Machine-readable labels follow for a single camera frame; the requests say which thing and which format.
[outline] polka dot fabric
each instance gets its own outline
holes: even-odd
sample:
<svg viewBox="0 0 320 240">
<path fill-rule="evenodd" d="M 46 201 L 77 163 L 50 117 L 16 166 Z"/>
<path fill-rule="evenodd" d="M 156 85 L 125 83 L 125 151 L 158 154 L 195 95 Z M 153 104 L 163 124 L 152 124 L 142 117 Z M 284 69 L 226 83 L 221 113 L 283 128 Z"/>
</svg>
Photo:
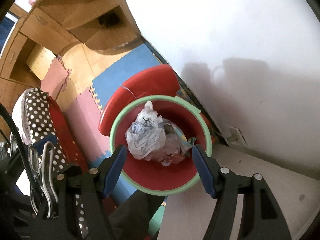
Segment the polka dot fabric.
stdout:
<svg viewBox="0 0 320 240">
<path fill-rule="evenodd" d="M 49 103 L 47 101 L 49 94 L 39 88 L 34 88 L 26 95 L 26 111 L 28 119 L 28 130 L 31 142 L 34 144 L 42 140 L 47 135 L 56 135 L 53 122 L 49 113 Z M 59 172 L 66 164 L 66 158 L 59 143 L 55 146 L 55 155 L 53 158 L 52 170 Z"/>
</svg>

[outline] screw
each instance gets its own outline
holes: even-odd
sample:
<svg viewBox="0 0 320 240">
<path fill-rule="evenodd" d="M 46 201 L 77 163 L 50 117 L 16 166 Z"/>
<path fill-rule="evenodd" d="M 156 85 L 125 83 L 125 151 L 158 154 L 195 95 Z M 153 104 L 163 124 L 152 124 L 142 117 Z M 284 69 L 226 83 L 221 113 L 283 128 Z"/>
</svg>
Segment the screw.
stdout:
<svg viewBox="0 0 320 240">
<path fill-rule="evenodd" d="M 62 180 L 64 179 L 64 174 L 58 174 L 57 175 L 57 180 Z"/>
<path fill-rule="evenodd" d="M 261 176 L 261 174 L 259 174 L 259 173 L 256 173 L 256 174 L 254 175 L 254 178 L 255 178 L 256 180 L 262 180 L 262 176 Z"/>
<path fill-rule="evenodd" d="M 220 171 L 224 174 L 228 174 L 230 172 L 230 170 L 226 167 L 221 168 Z"/>
<path fill-rule="evenodd" d="M 96 174 L 98 172 L 97 168 L 92 168 L 89 170 L 90 174 Z"/>
</svg>

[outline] wooden floor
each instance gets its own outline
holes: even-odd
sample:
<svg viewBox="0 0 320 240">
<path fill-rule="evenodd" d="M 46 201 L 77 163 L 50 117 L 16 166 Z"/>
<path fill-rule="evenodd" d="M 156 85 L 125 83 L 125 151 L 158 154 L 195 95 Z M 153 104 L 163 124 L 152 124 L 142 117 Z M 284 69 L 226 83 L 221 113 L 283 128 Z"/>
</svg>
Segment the wooden floor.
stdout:
<svg viewBox="0 0 320 240">
<path fill-rule="evenodd" d="M 77 44 L 71 48 L 62 57 L 65 67 L 72 69 L 66 90 L 61 92 L 56 100 L 62 112 L 68 109 L 77 95 L 92 85 L 95 77 L 129 52 L 118 55 L 101 55 L 88 49 L 84 44 Z M 54 57 L 51 51 L 37 46 L 28 59 L 28 65 L 33 73 L 42 80 Z"/>
</svg>

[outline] wooden cabinet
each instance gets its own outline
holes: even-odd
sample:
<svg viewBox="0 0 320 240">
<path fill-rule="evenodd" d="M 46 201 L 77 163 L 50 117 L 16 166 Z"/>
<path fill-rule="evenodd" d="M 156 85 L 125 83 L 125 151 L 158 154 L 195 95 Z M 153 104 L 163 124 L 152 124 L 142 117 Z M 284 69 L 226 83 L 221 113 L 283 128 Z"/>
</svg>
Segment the wooden cabinet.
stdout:
<svg viewBox="0 0 320 240">
<path fill-rule="evenodd" d="M 22 50 L 23 45 L 27 41 L 27 37 L 22 35 L 21 33 L 18 33 L 16 38 L 14 39 L 8 55 L 4 61 L 4 65 L 1 72 L 1 77 L 3 78 L 10 78 L 12 69 L 14 67 L 14 64 L 16 63 L 16 60 L 20 54 L 20 51 Z"/>
<path fill-rule="evenodd" d="M 15 103 L 17 102 L 20 95 L 25 91 L 25 89 L 25 85 L 0 78 L 0 102 L 5 106 L 10 115 L 12 114 Z M 0 118 L 0 129 L 9 139 L 10 128 L 3 118 Z M 0 141 L 4 141 L 2 135 L 0 135 Z"/>
<path fill-rule="evenodd" d="M 140 31 L 125 0 L 42 0 L 38 8 L 100 54 L 138 45 Z"/>
<path fill-rule="evenodd" d="M 33 10 L 20 31 L 54 54 L 60 55 L 65 47 L 79 43 L 73 35 L 39 8 Z"/>
<path fill-rule="evenodd" d="M 41 86 L 39 78 L 32 72 L 32 70 L 30 70 L 27 65 L 27 60 L 35 46 L 36 43 L 33 40 L 27 39 L 11 71 L 11 80 L 16 80 L 17 82 L 21 82 L 31 87 Z"/>
</svg>

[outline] red chair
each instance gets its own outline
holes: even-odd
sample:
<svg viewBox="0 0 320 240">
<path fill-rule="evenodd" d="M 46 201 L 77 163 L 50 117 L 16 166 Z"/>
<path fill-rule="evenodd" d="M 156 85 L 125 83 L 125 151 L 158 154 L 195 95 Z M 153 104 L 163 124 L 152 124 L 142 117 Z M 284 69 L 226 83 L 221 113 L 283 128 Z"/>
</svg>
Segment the red chair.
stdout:
<svg viewBox="0 0 320 240">
<path fill-rule="evenodd" d="M 140 71 L 123 82 L 104 107 L 99 121 L 99 131 L 110 136 L 117 115 L 132 101 L 151 95 L 175 97 L 180 89 L 174 70 L 166 64 Z"/>
<path fill-rule="evenodd" d="M 73 140 L 66 120 L 61 112 L 57 102 L 52 97 L 48 97 L 49 112 L 53 121 L 53 127 L 56 129 L 57 137 L 60 141 L 62 149 L 66 152 L 66 158 L 70 163 L 78 164 L 82 172 L 89 170 L 88 165 L 83 157 L 79 147 Z"/>
</svg>

